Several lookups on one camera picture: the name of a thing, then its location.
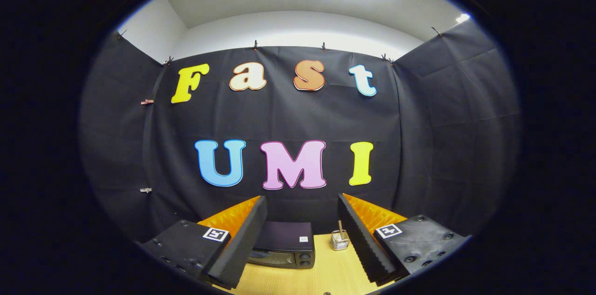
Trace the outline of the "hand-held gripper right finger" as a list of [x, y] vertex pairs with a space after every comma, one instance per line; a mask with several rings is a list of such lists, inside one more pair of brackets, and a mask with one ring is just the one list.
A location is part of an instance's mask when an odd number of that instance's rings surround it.
[[368, 280], [377, 286], [421, 274], [471, 238], [429, 216], [400, 216], [345, 193], [338, 195], [337, 214]]

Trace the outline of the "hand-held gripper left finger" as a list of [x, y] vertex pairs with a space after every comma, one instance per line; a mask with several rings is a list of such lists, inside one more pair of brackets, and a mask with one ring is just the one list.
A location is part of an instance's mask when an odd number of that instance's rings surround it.
[[260, 195], [202, 221], [177, 221], [140, 249], [190, 282], [233, 289], [266, 217], [266, 197]]

